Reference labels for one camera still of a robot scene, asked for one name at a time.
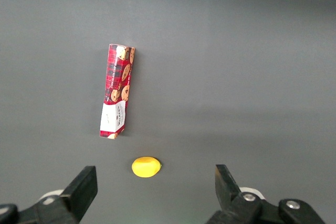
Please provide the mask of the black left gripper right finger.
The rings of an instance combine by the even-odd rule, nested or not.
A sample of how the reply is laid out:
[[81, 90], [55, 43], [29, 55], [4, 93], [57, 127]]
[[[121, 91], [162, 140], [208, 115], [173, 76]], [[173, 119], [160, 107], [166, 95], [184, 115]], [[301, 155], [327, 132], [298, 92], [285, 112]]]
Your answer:
[[226, 165], [216, 165], [215, 191], [221, 210], [207, 223], [325, 223], [302, 200], [285, 198], [275, 206], [260, 191], [239, 187]]

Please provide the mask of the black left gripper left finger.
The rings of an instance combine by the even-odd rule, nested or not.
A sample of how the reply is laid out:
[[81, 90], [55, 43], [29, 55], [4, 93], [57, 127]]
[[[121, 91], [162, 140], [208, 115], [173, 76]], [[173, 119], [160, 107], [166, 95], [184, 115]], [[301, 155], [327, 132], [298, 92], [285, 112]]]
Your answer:
[[22, 211], [1, 204], [1, 223], [79, 223], [97, 192], [96, 167], [86, 166], [59, 195], [44, 196]]

